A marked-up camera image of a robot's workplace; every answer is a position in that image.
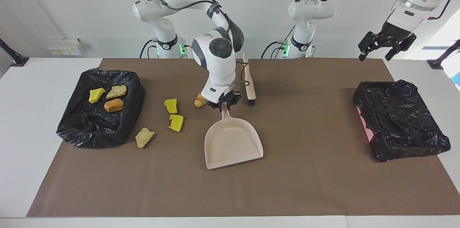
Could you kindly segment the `long flaky croissant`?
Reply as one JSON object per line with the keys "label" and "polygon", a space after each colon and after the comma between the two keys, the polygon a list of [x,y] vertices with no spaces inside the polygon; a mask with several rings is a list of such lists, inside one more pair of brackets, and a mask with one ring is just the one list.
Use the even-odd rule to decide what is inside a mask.
{"label": "long flaky croissant", "polygon": [[107,100],[123,97],[128,92],[125,85],[112,86],[109,93],[106,95]]}

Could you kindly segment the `white wall socket box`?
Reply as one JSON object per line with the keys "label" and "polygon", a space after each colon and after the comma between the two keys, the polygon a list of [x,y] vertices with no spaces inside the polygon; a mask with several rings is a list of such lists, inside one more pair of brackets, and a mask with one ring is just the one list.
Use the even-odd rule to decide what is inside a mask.
{"label": "white wall socket box", "polygon": [[78,38],[66,38],[49,43],[47,50],[53,56],[82,56],[83,44]]}

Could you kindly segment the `yellow sponge wedge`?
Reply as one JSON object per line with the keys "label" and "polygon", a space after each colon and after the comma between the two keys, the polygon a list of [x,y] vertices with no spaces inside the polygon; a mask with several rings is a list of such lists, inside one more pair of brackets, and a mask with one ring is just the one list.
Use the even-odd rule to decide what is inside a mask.
{"label": "yellow sponge wedge", "polygon": [[91,104],[98,102],[100,97],[102,97],[102,94],[104,94],[105,92],[106,91],[103,88],[91,89],[88,101]]}

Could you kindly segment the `brown bread loaf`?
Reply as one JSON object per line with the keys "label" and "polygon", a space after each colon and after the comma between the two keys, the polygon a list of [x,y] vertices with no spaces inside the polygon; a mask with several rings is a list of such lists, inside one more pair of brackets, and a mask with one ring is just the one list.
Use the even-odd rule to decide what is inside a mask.
{"label": "brown bread loaf", "polygon": [[104,108],[106,112],[118,112],[124,108],[125,103],[121,99],[114,99],[105,102]]}

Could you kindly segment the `pale flaky pastry piece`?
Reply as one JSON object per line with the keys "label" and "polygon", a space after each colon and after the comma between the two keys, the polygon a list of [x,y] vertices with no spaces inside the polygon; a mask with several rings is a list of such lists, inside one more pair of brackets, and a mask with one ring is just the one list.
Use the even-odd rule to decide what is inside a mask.
{"label": "pale flaky pastry piece", "polygon": [[135,135],[137,147],[143,149],[147,143],[153,138],[156,133],[147,128],[142,128],[137,135]]}

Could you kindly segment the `beige plastic dustpan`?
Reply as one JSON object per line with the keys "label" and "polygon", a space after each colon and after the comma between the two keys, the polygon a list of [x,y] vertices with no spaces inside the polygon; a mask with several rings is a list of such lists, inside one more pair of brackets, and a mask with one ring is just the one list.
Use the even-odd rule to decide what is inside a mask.
{"label": "beige plastic dustpan", "polygon": [[260,137],[254,126],[241,118],[233,118],[226,104],[222,119],[205,135],[204,152],[208,170],[241,164],[264,155]]}

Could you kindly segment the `yellow sponge piece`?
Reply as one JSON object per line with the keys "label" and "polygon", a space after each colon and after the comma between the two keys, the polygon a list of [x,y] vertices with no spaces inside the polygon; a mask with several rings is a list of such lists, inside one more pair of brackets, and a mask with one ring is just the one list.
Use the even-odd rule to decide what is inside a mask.
{"label": "yellow sponge piece", "polygon": [[169,115],[170,125],[168,128],[175,132],[180,132],[183,126],[184,117],[182,115]]}
{"label": "yellow sponge piece", "polygon": [[177,99],[167,99],[164,101],[164,106],[166,107],[166,110],[170,115],[177,115],[178,114],[178,108],[177,108]]}

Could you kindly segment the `brown table mat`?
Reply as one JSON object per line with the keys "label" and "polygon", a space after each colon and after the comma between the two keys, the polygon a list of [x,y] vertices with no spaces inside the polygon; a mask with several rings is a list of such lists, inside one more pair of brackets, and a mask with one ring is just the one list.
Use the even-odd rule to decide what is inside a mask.
{"label": "brown table mat", "polygon": [[[460,215],[460,194],[438,156],[378,163],[352,101],[362,81],[392,81],[382,60],[251,60],[256,104],[231,115],[250,122],[263,158],[208,170],[204,139],[220,112],[194,107],[207,71],[194,60],[104,59],[134,71],[146,91],[133,134],[138,149],[62,143],[29,217],[221,217],[261,215]],[[167,99],[184,117],[168,128]]]}

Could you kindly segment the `black bag lined pink bin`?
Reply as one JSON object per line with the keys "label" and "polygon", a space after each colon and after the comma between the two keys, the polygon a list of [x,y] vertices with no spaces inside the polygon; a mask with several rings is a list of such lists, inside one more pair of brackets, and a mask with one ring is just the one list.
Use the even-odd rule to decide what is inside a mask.
{"label": "black bag lined pink bin", "polygon": [[450,139],[434,120],[418,87],[411,82],[361,82],[353,103],[376,161],[438,155]]}

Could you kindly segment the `beige hand brush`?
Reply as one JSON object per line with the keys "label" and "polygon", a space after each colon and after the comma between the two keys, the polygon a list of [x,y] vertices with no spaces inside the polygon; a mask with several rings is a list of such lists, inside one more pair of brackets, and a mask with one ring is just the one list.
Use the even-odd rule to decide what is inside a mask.
{"label": "beige hand brush", "polygon": [[243,53],[243,62],[244,62],[244,66],[243,66],[244,74],[243,75],[244,75],[248,105],[255,106],[256,94],[255,94],[254,82],[253,82],[251,72],[250,72],[249,59],[248,59],[247,53]]}

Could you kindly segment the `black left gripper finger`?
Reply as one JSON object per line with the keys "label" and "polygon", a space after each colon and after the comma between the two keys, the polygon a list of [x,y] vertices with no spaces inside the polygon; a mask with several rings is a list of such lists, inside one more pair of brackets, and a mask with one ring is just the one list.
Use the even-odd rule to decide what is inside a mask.
{"label": "black left gripper finger", "polygon": [[391,46],[391,49],[385,55],[386,61],[390,61],[401,51],[407,51],[416,38],[417,36],[414,33],[411,33],[407,38],[404,38],[401,41],[398,41],[396,38],[389,38],[386,43]]}
{"label": "black left gripper finger", "polygon": [[359,60],[364,61],[368,54],[374,50],[380,49],[384,43],[384,35],[373,33],[369,31],[358,43],[360,50]]}

